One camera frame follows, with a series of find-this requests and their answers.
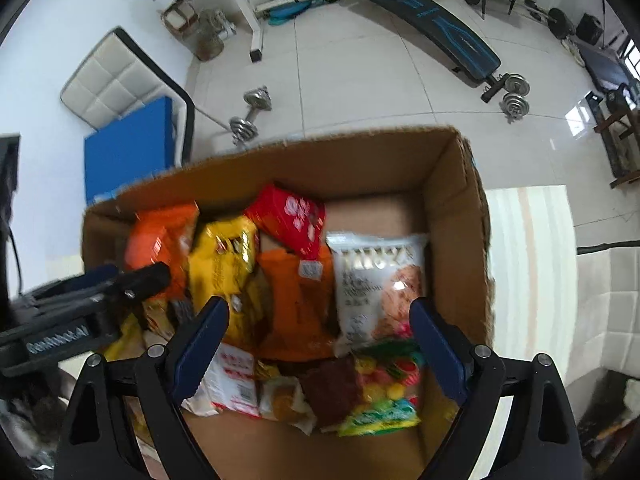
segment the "metal screw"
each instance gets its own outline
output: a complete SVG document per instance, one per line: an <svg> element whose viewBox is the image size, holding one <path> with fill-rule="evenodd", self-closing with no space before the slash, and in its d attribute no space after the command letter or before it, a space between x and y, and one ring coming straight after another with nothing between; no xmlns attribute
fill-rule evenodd
<svg viewBox="0 0 640 480"><path fill-rule="evenodd" d="M539 354L538 362L543 366L551 366L551 363L553 363L553 361L551 360L551 357L549 357L546 354Z"/></svg>
<svg viewBox="0 0 640 480"><path fill-rule="evenodd" d="M476 348L474 349L474 352L476 352L476 355L478 357L481 357L482 359L486 359L491 355L491 349L486 345L476 346Z"/></svg>
<svg viewBox="0 0 640 480"><path fill-rule="evenodd" d="M102 358L100 357L100 354L91 354L87 359L86 359L86 363L91 366L97 366L100 364L100 361L102 361Z"/></svg>
<svg viewBox="0 0 640 480"><path fill-rule="evenodd" d="M146 351L149 357L160 357L164 354L164 345L153 345Z"/></svg>

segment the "blue gripper pad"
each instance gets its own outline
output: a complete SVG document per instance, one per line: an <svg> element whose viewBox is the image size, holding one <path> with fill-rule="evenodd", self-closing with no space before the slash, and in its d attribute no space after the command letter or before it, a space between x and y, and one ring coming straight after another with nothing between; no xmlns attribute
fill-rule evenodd
<svg viewBox="0 0 640 480"><path fill-rule="evenodd" d="M197 317L182 325L167 345L169 393L180 404L193 397L229 326L226 301L213 296Z"/></svg>
<svg viewBox="0 0 640 480"><path fill-rule="evenodd" d="M471 343L458 327L447 324L426 298L418 298L411 304L409 324L442 392L462 406L468 397L467 381L473 368L468 353Z"/></svg>

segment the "cookie image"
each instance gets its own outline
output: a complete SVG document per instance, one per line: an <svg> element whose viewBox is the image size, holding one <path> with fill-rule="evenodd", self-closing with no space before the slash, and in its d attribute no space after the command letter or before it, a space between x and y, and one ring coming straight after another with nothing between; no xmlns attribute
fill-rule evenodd
<svg viewBox="0 0 640 480"><path fill-rule="evenodd" d="M409 319L411 302L422 295L422 271L417 265L401 267L393 273L382 290L384 314L396 322Z"/></svg>

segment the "grey tiled cushion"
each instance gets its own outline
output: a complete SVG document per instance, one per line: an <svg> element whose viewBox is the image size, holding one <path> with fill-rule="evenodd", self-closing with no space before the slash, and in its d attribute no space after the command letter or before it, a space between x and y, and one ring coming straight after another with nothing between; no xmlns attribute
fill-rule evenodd
<svg viewBox="0 0 640 480"><path fill-rule="evenodd" d="M153 63L156 72L145 63L140 51L132 40L130 44L140 53L137 55L122 38L128 38L120 28L110 31L82 61L74 74L66 82L60 99L78 117L95 129L102 128L111 121L124 117L131 111L153 101L157 97L172 99L172 123L174 125L175 165L186 162L190 153L193 133L193 103L187 102L184 91L179 95L166 80L158 75L159 68ZM191 121L188 124L188 105L191 106ZM188 133L188 146L185 146L185 132Z"/></svg>

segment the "yellow snack bag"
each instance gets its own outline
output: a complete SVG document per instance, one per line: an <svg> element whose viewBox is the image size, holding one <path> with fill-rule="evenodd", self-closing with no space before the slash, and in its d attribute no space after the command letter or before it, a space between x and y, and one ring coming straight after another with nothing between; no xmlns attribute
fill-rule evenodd
<svg viewBox="0 0 640 480"><path fill-rule="evenodd" d="M189 256L190 289L196 313L212 296L225 298L229 328L224 341L245 350L255 344L255 312L262 311L255 299L257 294L246 290L257 250L258 229L246 216L239 216L207 224Z"/></svg>

